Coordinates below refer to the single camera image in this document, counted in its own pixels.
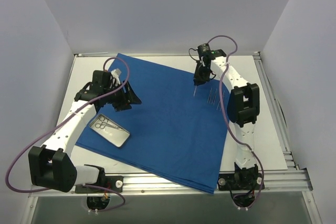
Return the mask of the steel instrument tray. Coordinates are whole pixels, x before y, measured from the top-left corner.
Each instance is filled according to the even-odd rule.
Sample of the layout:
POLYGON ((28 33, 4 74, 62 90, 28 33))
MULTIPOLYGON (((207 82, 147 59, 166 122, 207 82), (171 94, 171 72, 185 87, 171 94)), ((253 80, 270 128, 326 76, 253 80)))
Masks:
POLYGON ((109 143, 113 144, 114 146, 120 148, 125 142, 126 140, 130 137, 130 132, 127 131, 125 128, 123 128, 122 126, 120 126, 119 124, 117 124, 116 122, 112 121, 111 119, 109 119, 107 116, 110 123, 116 124, 118 126, 120 126, 121 128, 123 128, 123 131, 121 130, 116 130, 116 129, 112 129, 112 128, 105 128, 105 129, 97 129, 95 128, 95 123, 98 119, 98 116, 103 115, 103 114, 97 114, 92 121, 89 123, 89 127, 96 132, 98 135, 100 135, 101 137, 103 137, 106 141, 108 141, 109 143))

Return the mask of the steel ring-handled forceps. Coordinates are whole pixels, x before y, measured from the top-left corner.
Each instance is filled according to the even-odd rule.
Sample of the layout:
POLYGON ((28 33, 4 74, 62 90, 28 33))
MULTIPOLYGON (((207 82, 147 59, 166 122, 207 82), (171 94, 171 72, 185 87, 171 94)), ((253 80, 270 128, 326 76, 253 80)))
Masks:
POLYGON ((119 126, 117 126, 117 125, 113 125, 113 124, 109 124, 109 123, 96 123, 95 125, 95 128, 97 128, 97 129, 105 129, 105 128, 107 128, 107 127, 109 127, 109 128, 112 128, 112 129, 116 129, 116 130, 121 130, 121 131, 123 131, 123 128, 121 128, 121 127, 119 127, 119 126))

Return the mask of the blue surgical wrap cloth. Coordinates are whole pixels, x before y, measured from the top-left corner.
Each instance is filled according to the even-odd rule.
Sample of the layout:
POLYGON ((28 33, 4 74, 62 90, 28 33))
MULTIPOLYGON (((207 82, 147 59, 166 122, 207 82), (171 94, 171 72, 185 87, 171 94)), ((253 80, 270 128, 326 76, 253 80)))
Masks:
POLYGON ((116 112, 110 105, 100 113, 130 132, 115 147, 86 127, 77 146, 135 166, 172 182, 213 193, 221 167, 227 127, 221 111, 208 103, 212 80, 193 96, 193 74, 118 54, 111 69, 121 70, 142 104, 116 112))

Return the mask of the steel ring-handled scissors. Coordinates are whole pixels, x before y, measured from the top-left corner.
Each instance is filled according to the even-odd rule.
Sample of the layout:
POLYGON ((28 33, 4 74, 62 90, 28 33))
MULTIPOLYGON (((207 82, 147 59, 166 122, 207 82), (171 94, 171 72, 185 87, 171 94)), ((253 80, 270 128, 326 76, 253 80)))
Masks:
POLYGON ((109 123, 109 124, 113 124, 113 123, 110 123, 110 121, 109 121, 109 119, 107 118, 107 117, 105 117, 105 116, 103 116, 103 115, 100 115, 100 116, 98 116, 98 119, 97 119, 97 121, 96 121, 96 123, 109 123))

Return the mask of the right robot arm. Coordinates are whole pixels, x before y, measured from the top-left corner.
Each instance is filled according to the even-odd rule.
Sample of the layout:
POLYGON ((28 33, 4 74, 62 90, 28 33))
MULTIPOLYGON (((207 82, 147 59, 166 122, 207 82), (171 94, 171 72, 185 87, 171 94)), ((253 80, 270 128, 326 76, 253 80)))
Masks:
POLYGON ((238 73, 228 62, 223 50, 211 50, 209 44, 201 44, 195 49, 198 53, 194 72, 194 85, 200 86, 211 80, 211 76, 220 77, 219 87, 224 85, 229 91, 225 107, 225 120, 233 125, 232 138, 237 143, 235 174, 236 187, 244 189, 258 177, 257 158, 254 151, 254 129, 260 113, 260 89, 238 73))

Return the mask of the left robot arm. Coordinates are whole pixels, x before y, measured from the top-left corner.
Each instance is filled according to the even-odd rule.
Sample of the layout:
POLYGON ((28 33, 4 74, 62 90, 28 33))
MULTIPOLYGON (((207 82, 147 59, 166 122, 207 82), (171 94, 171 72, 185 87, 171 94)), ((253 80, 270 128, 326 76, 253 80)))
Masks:
POLYGON ((121 81, 121 70, 95 70, 92 80, 75 96, 60 128, 40 147, 33 146, 28 153, 31 182, 34 186, 69 192, 73 187, 85 187, 100 192, 107 183, 104 168, 84 164, 75 166, 71 153, 86 127, 115 147, 121 147, 130 132, 100 113, 106 104, 115 111, 129 110, 141 104, 128 81, 121 81))

